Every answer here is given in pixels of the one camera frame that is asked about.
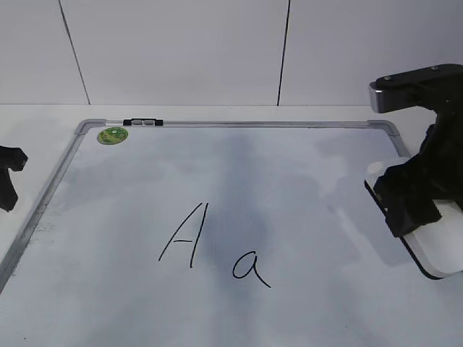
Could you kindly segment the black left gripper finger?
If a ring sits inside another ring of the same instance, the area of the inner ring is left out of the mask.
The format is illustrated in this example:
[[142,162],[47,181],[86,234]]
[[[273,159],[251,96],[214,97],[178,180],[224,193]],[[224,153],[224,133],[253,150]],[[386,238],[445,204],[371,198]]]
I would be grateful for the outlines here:
[[22,171],[28,157],[19,147],[1,146],[1,209],[10,212],[18,201],[18,195],[9,172]]

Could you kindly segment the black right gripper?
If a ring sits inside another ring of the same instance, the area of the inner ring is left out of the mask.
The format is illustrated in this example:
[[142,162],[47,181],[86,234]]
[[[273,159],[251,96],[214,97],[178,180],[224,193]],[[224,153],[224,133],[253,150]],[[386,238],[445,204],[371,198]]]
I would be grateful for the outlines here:
[[442,214],[436,200],[462,207],[462,102],[431,109],[436,113],[418,154],[404,165],[392,166],[379,176],[373,193],[396,238],[436,223]]

